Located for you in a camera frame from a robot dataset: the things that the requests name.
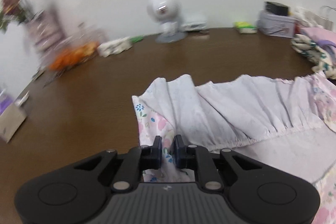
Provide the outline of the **pink knitted vase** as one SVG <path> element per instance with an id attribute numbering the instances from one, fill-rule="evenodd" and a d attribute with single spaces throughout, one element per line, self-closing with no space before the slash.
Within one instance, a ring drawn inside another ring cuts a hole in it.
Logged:
<path id="1" fill-rule="evenodd" d="M 58 12 L 42 10 L 25 24 L 25 31 L 38 54 L 45 53 L 66 38 Z"/>

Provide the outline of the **white round robot toy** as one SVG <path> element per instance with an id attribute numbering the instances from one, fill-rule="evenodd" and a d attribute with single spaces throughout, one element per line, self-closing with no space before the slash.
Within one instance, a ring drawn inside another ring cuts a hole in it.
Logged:
<path id="1" fill-rule="evenodd" d="M 180 4 L 177 0 L 149 0 L 148 15 L 159 23 L 157 43 L 173 43 L 184 39 L 187 33 L 181 30 Z"/>

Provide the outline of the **black charger block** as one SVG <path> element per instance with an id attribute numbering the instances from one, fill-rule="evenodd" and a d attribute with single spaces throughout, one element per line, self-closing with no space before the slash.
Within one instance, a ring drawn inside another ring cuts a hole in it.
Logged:
<path id="1" fill-rule="evenodd" d="M 266 1 L 264 2 L 265 11 L 278 16 L 288 16 L 289 7 L 278 2 Z"/>

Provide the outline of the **dark green tissue box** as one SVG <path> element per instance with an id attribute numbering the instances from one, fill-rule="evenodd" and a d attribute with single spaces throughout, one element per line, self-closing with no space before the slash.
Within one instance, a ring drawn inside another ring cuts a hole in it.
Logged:
<path id="1" fill-rule="evenodd" d="M 323 19 L 306 8 L 295 7 L 291 12 L 291 16 L 296 20 L 296 25 L 299 29 L 308 27 L 325 28 Z"/>

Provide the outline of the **cream teal floral garment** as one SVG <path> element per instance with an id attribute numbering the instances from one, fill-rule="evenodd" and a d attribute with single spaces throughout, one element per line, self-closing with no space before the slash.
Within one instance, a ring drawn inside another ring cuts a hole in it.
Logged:
<path id="1" fill-rule="evenodd" d="M 295 34 L 291 39 L 291 46 L 314 64 L 311 68 L 313 72 L 323 72 L 328 79 L 335 80 L 335 54 L 332 53 L 331 46 L 320 47 L 302 34 Z"/>

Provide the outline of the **green white small pack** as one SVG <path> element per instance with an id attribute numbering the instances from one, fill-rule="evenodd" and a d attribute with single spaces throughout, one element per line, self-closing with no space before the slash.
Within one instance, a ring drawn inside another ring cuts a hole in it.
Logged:
<path id="1" fill-rule="evenodd" d="M 240 34 L 256 34 L 257 33 L 257 27 L 254 26 L 253 24 L 250 24 L 249 22 L 235 22 L 234 28 Z"/>

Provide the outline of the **white small device box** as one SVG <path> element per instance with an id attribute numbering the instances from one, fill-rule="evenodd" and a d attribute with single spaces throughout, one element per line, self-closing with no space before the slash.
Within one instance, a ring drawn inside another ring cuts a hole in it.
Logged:
<path id="1" fill-rule="evenodd" d="M 203 31 L 207 29 L 207 19 L 202 17 L 185 17 L 181 28 L 186 32 Z"/>

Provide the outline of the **clear box of oranges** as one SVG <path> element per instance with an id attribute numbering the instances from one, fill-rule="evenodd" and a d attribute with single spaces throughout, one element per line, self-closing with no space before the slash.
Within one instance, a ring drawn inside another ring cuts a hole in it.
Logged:
<path id="1" fill-rule="evenodd" d="M 71 69 L 94 56 L 98 46 L 107 40 L 103 29 L 80 23 L 75 34 L 51 51 L 46 59 L 47 68 L 57 72 Z"/>

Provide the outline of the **pink flower bouquet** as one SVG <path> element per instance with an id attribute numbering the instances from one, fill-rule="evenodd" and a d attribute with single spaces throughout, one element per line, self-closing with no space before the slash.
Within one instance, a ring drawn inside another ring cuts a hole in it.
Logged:
<path id="1" fill-rule="evenodd" d="M 1 0 L 1 32 L 6 33 L 10 23 L 26 24 L 33 17 L 29 0 Z"/>

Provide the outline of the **white small power strip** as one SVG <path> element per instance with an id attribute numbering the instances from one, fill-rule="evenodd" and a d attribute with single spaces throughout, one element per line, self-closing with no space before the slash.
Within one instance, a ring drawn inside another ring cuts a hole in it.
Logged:
<path id="1" fill-rule="evenodd" d="M 97 52 L 101 57 L 108 57 L 110 55 L 118 55 L 123 51 L 131 49 L 131 47 L 130 37 L 125 37 L 100 44 Z"/>

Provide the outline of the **white tin box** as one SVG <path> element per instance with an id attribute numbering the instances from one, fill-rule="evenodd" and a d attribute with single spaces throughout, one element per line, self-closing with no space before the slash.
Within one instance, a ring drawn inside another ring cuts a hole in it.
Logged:
<path id="1" fill-rule="evenodd" d="M 257 27 L 263 34 L 268 36 L 292 38 L 295 23 L 295 18 L 291 16 L 280 16 L 268 11 L 260 11 Z"/>

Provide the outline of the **pink floral garment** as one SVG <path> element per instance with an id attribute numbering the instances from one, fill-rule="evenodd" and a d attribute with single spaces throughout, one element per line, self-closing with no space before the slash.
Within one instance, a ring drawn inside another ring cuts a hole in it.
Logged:
<path id="1" fill-rule="evenodd" d="M 335 223 L 335 85 L 323 73 L 293 80 L 242 75 L 195 86 L 191 76 L 155 79 L 132 98 L 139 142 L 162 138 L 162 166 L 147 182 L 191 182 L 171 152 L 176 135 L 212 153 L 230 148 L 312 183 L 321 196 L 315 223 Z"/>

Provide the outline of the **pink blue garment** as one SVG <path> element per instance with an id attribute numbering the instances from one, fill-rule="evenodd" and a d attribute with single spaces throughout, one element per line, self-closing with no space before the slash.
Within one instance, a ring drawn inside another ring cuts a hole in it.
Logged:
<path id="1" fill-rule="evenodd" d="M 306 27 L 301 28 L 301 34 L 308 36 L 318 46 L 335 56 L 335 32 L 318 27 Z"/>

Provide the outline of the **purple tissue box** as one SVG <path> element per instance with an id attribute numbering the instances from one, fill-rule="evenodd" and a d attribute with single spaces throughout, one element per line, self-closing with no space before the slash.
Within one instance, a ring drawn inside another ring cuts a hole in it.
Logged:
<path id="1" fill-rule="evenodd" d="M 26 118 L 26 113 L 14 103 L 11 97 L 1 93 L 1 139 L 9 143 Z"/>

